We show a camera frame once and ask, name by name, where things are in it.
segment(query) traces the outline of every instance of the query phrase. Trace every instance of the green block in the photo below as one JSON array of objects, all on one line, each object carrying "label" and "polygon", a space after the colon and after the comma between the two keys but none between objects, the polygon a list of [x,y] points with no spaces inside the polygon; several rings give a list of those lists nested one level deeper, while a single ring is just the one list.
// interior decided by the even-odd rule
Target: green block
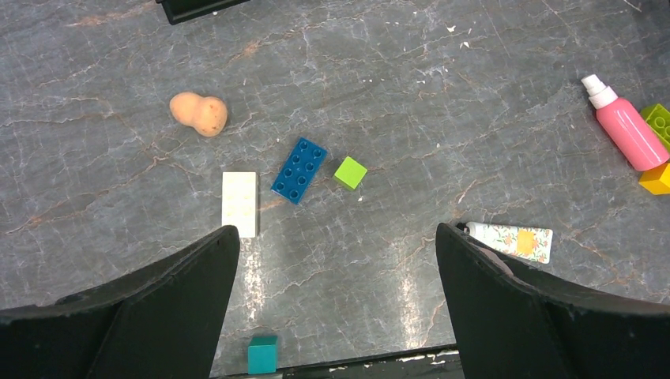
[{"label": "green block", "polygon": [[360,184],[360,181],[363,180],[365,173],[367,173],[367,168],[361,166],[360,163],[348,156],[344,158],[344,162],[342,162],[340,168],[335,171],[333,179],[347,190],[353,191]]},{"label": "green block", "polygon": [[670,151],[670,112],[662,105],[656,104],[643,109],[640,114],[663,146]]}]

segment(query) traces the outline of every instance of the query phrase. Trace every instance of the white block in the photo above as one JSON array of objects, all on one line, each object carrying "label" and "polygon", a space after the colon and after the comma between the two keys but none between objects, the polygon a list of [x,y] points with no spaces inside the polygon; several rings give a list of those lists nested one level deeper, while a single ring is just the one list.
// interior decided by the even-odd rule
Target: white block
[{"label": "white block", "polygon": [[240,238],[256,237],[257,191],[255,172],[224,172],[221,185],[221,225],[237,227]]}]

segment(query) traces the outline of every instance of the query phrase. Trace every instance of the teal cube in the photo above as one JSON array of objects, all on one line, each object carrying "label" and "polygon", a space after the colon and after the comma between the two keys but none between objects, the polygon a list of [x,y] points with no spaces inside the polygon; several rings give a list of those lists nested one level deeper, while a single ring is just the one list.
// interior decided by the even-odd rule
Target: teal cube
[{"label": "teal cube", "polygon": [[249,374],[277,371],[277,336],[254,337],[249,343]]},{"label": "teal cube", "polygon": [[353,191],[363,180],[363,176],[367,173],[367,168],[362,164],[356,162],[352,157],[344,158],[344,162],[340,168],[335,171],[333,179],[343,185],[347,190]]}]

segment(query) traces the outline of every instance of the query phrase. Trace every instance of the bottle cap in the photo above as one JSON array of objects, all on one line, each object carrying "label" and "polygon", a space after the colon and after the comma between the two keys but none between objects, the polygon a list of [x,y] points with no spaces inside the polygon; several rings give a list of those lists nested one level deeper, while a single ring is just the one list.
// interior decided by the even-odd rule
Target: bottle cap
[{"label": "bottle cap", "polygon": [[619,97],[614,93],[614,90],[598,78],[596,74],[589,75],[582,79],[586,91],[589,93],[589,100],[596,109],[601,109],[614,102]]}]

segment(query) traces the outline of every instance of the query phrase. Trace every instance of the toy block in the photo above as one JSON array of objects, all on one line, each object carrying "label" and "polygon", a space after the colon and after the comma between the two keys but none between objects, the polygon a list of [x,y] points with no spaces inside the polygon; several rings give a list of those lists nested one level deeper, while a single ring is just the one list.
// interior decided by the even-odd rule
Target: toy block
[{"label": "toy block", "polygon": [[335,171],[333,179],[343,185],[347,190],[353,191],[363,180],[367,173],[367,168],[356,162],[352,157],[344,158],[340,168]]},{"label": "toy block", "polygon": [[670,193],[670,168],[668,163],[645,171],[640,177],[640,186],[645,187],[654,195],[667,195]]},{"label": "toy block", "polygon": [[249,375],[277,371],[277,336],[252,338],[248,352]]},{"label": "toy block", "polygon": [[670,112],[662,105],[656,104],[643,109],[640,114],[663,146],[670,151]]},{"label": "toy block", "polygon": [[297,205],[327,154],[324,148],[301,137],[270,189]]},{"label": "toy block", "polygon": [[257,191],[255,172],[224,172],[221,180],[221,226],[237,227],[240,238],[256,237]]}]

